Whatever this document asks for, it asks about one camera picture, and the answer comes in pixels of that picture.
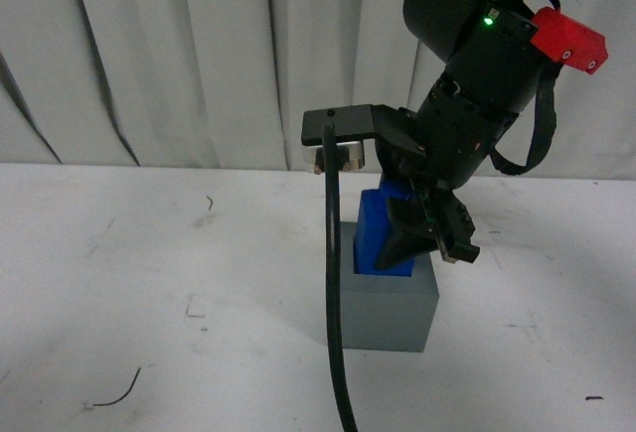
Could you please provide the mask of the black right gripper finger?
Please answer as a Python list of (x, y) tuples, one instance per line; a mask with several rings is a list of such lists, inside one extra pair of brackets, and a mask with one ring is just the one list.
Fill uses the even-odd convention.
[(438, 243), (442, 259), (449, 263), (473, 263), (480, 248), (471, 243), (475, 225), (466, 206), (452, 192), (436, 192)]

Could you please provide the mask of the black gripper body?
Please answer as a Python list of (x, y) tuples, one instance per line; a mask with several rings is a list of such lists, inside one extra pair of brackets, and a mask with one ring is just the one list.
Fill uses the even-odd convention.
[(413, 167), (395, 150), (376, 144), (386, 179), (420, 179), (428, 186), (455, 190), (465, 185), (517, 120), (517, 114), (482, 107), (466, 97), (444, 73), (417, 112), (409, 115), (407, 134), (423, 149), (425, 162)]

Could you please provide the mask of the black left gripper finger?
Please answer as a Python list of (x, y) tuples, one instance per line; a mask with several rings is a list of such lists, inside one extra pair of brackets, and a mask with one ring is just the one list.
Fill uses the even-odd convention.
[(375, 267), (387, 270), (437, 249), (433, 220), (419, 201), (387, 200), (389, 232)]

